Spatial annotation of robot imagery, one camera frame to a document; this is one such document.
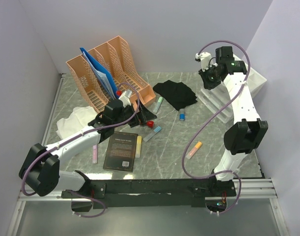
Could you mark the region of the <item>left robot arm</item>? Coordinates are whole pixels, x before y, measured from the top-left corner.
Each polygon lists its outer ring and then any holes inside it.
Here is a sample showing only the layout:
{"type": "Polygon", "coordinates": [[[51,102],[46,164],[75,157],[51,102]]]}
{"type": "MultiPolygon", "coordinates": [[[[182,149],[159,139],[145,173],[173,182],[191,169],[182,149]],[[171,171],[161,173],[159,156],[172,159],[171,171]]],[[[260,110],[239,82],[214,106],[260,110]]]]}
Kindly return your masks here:
{"type": "Polygon", "coordinates": [[[157,118],[141,102],[137,104],[138,109],[134,109],[133,105],[113,99],[75,134],[47,146],[39,143],[33,145],[19,171],[23,194],[43,197],[54,190],[72,190],[81,198],[88,196],[91,191],[90,179],[80,171],[60,170],[61,163],[111,137],[115,127],[125,124],[130,127],[146,125],[157,118]],[[33,190],[32,193],[25,190],[26,185],[33,190]]]}

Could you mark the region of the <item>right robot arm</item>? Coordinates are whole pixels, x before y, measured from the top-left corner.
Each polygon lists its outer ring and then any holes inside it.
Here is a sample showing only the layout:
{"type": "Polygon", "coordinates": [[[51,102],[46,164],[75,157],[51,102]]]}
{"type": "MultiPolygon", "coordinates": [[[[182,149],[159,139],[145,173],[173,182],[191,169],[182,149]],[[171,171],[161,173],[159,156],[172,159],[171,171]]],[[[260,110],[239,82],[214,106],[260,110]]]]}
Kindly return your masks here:
{"type": "Polygon", "coordinates": [[[195,60],[201,63],[199,75],[205,89],[212,90],[224,84],[233,109],[234,123],[224,134],[225,151],[214,168],[216,179],[208,183],[208,190],[219,196],[225,190],[224,181],[234,177],[234,171],[241,161],[256,149],[268,130],[268,123],[261,120],[255,109],[246,76],[249,70],[242,60],[236,60],[231,46],[215,50],[215,64],[211,63],[210,53],[196,54],[195,60]]]}

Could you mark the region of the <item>blue document folder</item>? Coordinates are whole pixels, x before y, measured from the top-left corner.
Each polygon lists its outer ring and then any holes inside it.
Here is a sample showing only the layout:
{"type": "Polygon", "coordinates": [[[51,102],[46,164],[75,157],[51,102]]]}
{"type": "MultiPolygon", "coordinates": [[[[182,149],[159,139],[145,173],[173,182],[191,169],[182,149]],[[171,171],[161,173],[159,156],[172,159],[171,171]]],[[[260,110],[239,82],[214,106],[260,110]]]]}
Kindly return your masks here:
{"type": "Polygon", "coordinates": [[[89,52],[87,52],[83,47],[80,50],[89,63],[93,73],[95,74],[98,81],[102,84],[103,88],[110,95],[111,98],[116,99],[119,96],[116,94],[118,88],[115,85],[112,75],[108,70],[102,66],[89,52]]]}

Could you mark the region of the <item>white plastic drawer unit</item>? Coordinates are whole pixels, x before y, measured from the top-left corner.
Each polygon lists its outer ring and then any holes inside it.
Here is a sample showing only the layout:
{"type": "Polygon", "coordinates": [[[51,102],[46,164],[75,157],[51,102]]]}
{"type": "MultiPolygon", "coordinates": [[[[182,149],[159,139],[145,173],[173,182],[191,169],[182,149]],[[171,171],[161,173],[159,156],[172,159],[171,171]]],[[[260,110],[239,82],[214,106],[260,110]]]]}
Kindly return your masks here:
{"type": "Polygon", "coordinates": [[[253,98],[257,95],[267,79],[254,69],[245,81],[243,73],[228,75],[224,82],[212,90],[201,88],[198,98],[214,114],[217,114],[223,123],[234,120],[234,123],[242,119],[246,121],[256,121],[260,118],[253,103],[253,98]]]}

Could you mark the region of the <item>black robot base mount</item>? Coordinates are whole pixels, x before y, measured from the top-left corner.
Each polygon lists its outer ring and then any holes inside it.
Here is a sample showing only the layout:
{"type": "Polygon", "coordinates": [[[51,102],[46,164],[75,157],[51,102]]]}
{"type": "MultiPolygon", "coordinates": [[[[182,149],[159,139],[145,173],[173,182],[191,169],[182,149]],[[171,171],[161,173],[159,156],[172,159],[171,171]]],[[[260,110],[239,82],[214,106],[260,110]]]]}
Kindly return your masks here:
{"type": "Polygon", "coordinates": [[[93,197],[94,209],[106,207],[205,207],[208,197],[236,196],[233,181],[209,179],[120,179],[91,180],[75,194],[63,191],[64,199],[78,200],[78,194],[93,197]]]}

